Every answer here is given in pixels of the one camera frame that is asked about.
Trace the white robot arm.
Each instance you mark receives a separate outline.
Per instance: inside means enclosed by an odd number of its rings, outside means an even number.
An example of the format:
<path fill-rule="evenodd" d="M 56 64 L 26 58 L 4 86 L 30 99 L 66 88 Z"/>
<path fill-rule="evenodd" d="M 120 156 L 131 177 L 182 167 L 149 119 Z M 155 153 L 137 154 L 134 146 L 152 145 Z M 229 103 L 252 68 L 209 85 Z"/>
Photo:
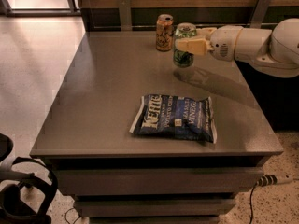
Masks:
<path fill-rule="evenodd" d="M 210 53 L 215 59 L 249 64 L 273 77 L 299 75 L 299 19 L 280 22 L 273 30 L 226 25 L 198 29 L 198 35 L 181 38 L 175 48 L 193 55 Z"/>

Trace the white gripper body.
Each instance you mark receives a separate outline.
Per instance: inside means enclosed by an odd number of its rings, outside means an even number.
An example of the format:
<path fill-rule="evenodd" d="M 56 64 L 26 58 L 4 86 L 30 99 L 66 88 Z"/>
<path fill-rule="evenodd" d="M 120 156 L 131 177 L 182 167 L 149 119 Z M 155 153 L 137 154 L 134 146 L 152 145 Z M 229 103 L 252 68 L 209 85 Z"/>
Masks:
<path fill-rule="evenodd" d="M 235 45 L 241 26 L 223 26 L 212 33 L 210 43 L 213 48 L 211 55 L 218 60 L 230 62 L 235 57 Z"/>

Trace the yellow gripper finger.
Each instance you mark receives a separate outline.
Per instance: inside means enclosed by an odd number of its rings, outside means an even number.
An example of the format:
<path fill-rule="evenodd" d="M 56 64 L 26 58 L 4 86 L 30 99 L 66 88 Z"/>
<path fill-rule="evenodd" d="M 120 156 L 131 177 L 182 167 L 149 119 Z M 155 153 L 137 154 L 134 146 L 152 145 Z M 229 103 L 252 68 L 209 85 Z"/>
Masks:
<path fill-rule="evenodd" d="M 175 47 L 180 51 L 199 56 L 207 55 L 214 50 L 210 42 L 200 36 L 177 39 Z"/>
<path fill-rule="evenodd" d="M 196 33 L 200 36 L 204 36 L 205 38 L 210 38 L 216 30 L 216 27 L 198 28 Z"/>

